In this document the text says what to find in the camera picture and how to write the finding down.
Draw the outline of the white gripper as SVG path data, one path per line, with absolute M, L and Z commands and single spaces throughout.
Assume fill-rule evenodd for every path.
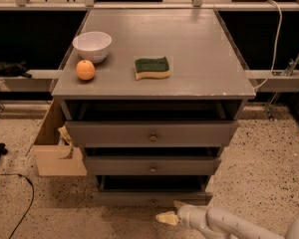
M 176 226 L 180 224 L 188 229 L 203 231 L 208 228 L 206 209 L 199 206 L 188 205 L 185 202 L 175 200 L 174 207 L 178 210 L 177 215 L 173 211 L 158 214 L 155 219 L 164 224 Z

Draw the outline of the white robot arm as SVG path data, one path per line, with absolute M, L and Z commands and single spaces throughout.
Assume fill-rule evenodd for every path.
M 164 224 L 182 225 L 197 230 L 205 239 L 299 239 L 299 217 L 284 236 L 253 224 L 220 207 L 196 206 L 181 201 L 174 203 L 176 212 L 158 214 L 155 219 Z

